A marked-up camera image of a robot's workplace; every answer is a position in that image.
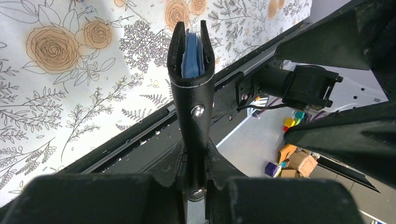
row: black leather wallet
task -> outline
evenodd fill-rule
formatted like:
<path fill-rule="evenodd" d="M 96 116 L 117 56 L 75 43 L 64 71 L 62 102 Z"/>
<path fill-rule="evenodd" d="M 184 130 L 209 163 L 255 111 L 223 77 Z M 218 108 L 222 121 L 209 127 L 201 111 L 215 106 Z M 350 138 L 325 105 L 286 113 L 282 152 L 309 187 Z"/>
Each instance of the black leather wallet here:
<path fill-rule="evenodd" d="M 168 72 L 177 118 L 187 149 L 206 150 L 214 96 L 214 52 L 206 22 L 201 21 L 201 40 L 205 72 L 195 78 L 182 78 L 181 65 L 186 33 L 183 22 L 173 32 L 168 52 Z"/>

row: yellow block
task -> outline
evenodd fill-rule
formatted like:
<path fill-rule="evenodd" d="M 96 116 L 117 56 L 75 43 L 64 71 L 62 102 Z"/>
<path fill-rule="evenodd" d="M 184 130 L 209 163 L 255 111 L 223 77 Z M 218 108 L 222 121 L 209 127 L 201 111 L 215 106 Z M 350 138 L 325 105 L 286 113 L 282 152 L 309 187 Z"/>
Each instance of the yellow block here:
<path fill-rule="evenodd" d="M 293 127 L 294 125 L 295 125 L 295 123 L 296 123 L 296 121 L 294 120 L 294 119 L 292 119 L 292 118 L 287 118 L 286 120 L 285 120 L 285 126 L 286 127 Z"/>

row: wire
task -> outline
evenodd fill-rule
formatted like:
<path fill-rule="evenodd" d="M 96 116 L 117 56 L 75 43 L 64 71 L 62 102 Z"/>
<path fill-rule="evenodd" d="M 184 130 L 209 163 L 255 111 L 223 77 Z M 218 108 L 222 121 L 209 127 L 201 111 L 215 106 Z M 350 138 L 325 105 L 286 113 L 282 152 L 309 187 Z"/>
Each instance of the wire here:
<path fill-rule="evenodd" d="M 287 105 L 286 104 L 278 104 L 278 105 L 275 105 L 275 106 L 246 105 L 246 106 L 238 107 L 236 110 L 238 112 L 243 110 L 243 109 L 246 109 L 246 108 L 255 108 L 257 110 L 272 110 L 272 109 L 278 109 L 278 108 L 283 108 L 283 107 L 287 107 Z"/>
<path fill-rule="evenodd" d="M 280 100 L 280 98 L 275 98 L 274 100 L 272 100 L 272 102 L 270 104 L 268 104 L 268 106 L 272 106 L 274 105 L 278 100 Z M 259 111 L 255 111 L 252 116 L 254 118 L 259 117 L 262 113 L 264 113 L 266 110 L 259 110 Z"/>

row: orange rose illustration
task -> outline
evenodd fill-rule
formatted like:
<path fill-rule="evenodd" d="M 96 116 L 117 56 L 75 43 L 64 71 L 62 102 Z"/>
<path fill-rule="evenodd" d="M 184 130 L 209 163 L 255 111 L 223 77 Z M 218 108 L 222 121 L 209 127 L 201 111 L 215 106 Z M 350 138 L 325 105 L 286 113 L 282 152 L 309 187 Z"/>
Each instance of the orange rose illustration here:
<path fill-rule="evenodd" d="M 270 20 L 275 18 L 277 8 L 278 8 L 278 4 L 277 4 L 276 0 L 269 1 L 269 4 L 268 4 L 268 18 Z"/>
<path fill-rule="evenodd" d="M 282 8 L 283 8 L 284 2 L 285 2 L 285 0 L 278 0 L 278 8 L 279 8 L 279 9 L 282 9 Z"/>
<path fill-rule="evenodd" d="M 183 0 L 171 0 L 165 9 L 165 22 L 173 31 L 177 22 L 184 22 L 188 26 L 188 9 L 187 4 Z"/>
<path fill-rule="evenodd" d="M 35 28 L 26 41 L 28 56 L 49 74 L 58 74 L 76 67 L 78 43 L 74 35 L 62 27 Z"/>
<path fill-rule="evenodd" d="M 125 5 L 126 1 L 127 1 L 127 0 L 114 0 L 114 4 L 115 4 L 117 7 L 123 7 L 123 6 Z"/>
<path fill-rule="evenodd" d="M 76 40 L 92 49 L 103 49 L 111 42 L 110 27 L 99 21 L 93 21 L 76 33 Z"/>
<path fill-rule="evenodd" d="M 188 9 L 195 15 L 201 15 L 205 11 L 206 0 L 191 0 L 188 3 Z"/>

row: green block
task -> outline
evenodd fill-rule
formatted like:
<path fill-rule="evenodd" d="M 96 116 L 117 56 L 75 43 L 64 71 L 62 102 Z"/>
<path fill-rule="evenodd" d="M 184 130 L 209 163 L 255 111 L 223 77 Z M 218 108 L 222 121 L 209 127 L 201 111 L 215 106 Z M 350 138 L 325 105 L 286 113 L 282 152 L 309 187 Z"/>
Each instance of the green block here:
<path fill-rule="evenodd" d="M 300 112 L 300 111 L 297 111 L 296 114 L 294 114 L 294 117 L 300 118 L 300 119 L 303 119 L 304 116 L 305 116 L 305 113 L 304 112 Z"/>

